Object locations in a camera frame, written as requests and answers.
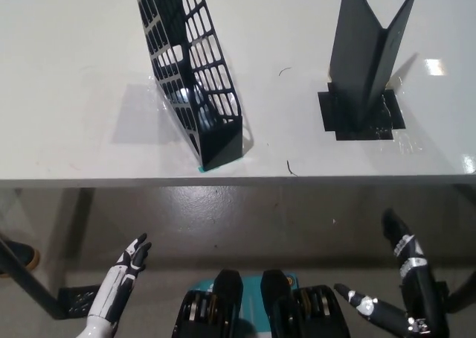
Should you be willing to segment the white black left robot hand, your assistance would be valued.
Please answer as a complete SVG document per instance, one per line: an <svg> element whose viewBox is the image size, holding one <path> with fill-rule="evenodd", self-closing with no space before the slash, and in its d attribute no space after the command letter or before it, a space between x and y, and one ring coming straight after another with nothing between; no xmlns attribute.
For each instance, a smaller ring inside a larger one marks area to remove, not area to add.
<svg viewBox="0 0 476 338"><path fill-rule="evenodd" d="M116 326L126 307L140 272L145 270L145 259L152 244L143 233L127 246L109 269L100 285L88 314Z"/></svg>

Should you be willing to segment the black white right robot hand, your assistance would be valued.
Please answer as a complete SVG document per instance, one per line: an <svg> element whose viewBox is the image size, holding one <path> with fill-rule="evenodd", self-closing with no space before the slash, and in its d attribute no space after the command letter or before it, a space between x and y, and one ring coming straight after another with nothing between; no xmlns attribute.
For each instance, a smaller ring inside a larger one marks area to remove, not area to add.
<svg viewBox="0 0 476 338"><path fill-rule="evenodd" d="M405 309L344 284L335 284L334 290L362 318L394 337L448 337L443 298L415 234L391 208L382 215L382 231L399 265Z"/></svg>

